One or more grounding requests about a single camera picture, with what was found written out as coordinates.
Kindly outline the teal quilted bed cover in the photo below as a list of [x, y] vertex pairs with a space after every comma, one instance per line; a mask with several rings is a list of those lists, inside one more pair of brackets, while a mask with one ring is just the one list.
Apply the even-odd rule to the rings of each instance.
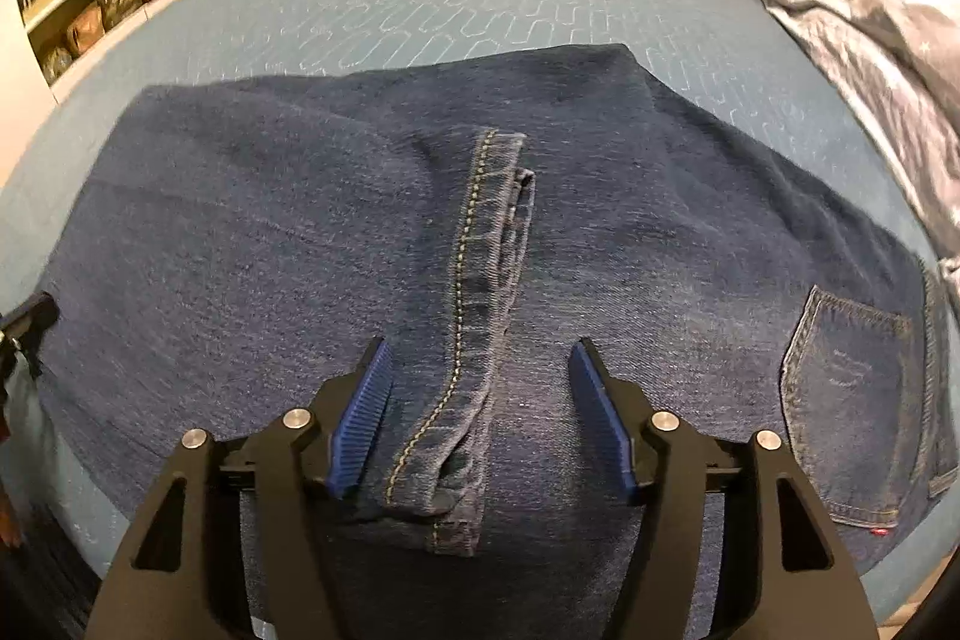
[[[149, 86], [338, 78], [603, 46], [630, 50], [675, 94], [817, 177], [934, 271], [923, 229], [866, 131], [760, 0], [178, 0], [76, 86], [3, 188], [3, 304], [49, 292], [44, 269], [76, 198], [122, 112]], [[53, 326], [10, 383], [2, 473], [23, 541], [2, 560], [47, 622], [80, 635], [135, 510], [110, 502], [44, 406], [41, 349]], [[893, 614], [957, 537], [956, 477], [882, 559], [856, 565], [875, 615]]]

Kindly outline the brown handbag on shelf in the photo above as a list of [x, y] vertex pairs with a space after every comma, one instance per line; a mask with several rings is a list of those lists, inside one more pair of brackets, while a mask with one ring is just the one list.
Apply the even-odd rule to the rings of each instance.
[[82, 57], [105, 34], [103, 8], [98, 3], [91, 3], [65, 29], [65, 46], [73, 57]]

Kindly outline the dark blue denim jeans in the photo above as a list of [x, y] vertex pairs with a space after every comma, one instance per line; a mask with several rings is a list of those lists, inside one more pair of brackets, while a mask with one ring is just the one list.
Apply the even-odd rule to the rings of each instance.
[[43, 284], [41, 398], [137, 509], [192, 425], [255, 431], [382, 336], [332, 572], [359, 638], [594, 638], [641, 515], [579, 338], [698, 431], [778, 432], [860, 569], [958, 473], [934, 271], [622, 46], [149, 86]]

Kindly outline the grey star-print duvet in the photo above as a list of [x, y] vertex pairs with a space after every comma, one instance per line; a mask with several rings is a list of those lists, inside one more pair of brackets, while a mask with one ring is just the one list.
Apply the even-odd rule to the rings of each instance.
[[835, 86], [958, 294], [958, 0], [761, 0]]

